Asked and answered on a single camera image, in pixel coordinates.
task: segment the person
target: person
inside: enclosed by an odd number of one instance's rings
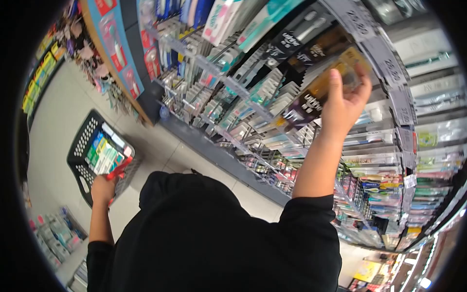
[[[333,191],[344,139],[371,81],[343,93],[330,71],[322,129],[310,146],[279,222],[251,217],[222,183],[201,174],[153,172],[140,211],[114,245],[108,217],[115,181],[95,178],[87,255],[94,291],[336,291],[342,265]]]

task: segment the wrist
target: wrist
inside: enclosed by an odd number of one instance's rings
[[[92,202],[92,209],[107,211],[109,209],[109,202],[106,202],[105,200],[94,200]]]
[[[332,144],[338,144],[340,146],[344,144],[346,135],[347,133],[343,134],[341,131],[326,130],[326,128],[322,128],[319,132],[321,139]]]

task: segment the red basket handle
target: red basket handle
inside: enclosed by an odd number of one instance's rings
[[[115,167],[113,169],[113,171],[111,171],[109,174],[106,175],[106,180],[114,179],[116,176],[122,174],[124,172],[125,168],[128,166],[128,164],[130,164],[130,162],[132,162],[132,160],[133,160],[133,157],[129,156],[122,164]]]

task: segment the hand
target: hand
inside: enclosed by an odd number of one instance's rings
[[[358,63],[354,69],[361,84],[351,93],[343,92],[342,77],[337,69],[331,69],[329,72],[329,93],[321,113],[321,132],[336,141],[344,141],[371,94],[371,80],[365,69]]]
[[[118,176],[111,180],[106,180],[105,175],[96,176],[91,186],[92,203],[98,206],[107,207],[110,200],[115,195],[115,186],[118,182]]]

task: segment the tiled floor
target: tiled floor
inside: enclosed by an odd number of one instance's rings
[[[111,207],[110,222],[115,239],[139,211],[139,192],[152,171],[182,172],[195,168],[229,187],[252,216],[269,222],[279,220],[282,212],[279,205],[206,161],[163,127],[145,128],[135,123],[132,117],[111,110],[106,97],[92,88],[79,68],[70,63],[62,65],[47,88],[31,129],[28,181],[32,215],[56,212],[58,206],[67,205],[83,228],[89,230],[91,209],[79,192],[66,157],[76,131],[92,108],[145,154],[131,186]],[[358,268],[360,260],[373,254],[341,243],[344,285]]]

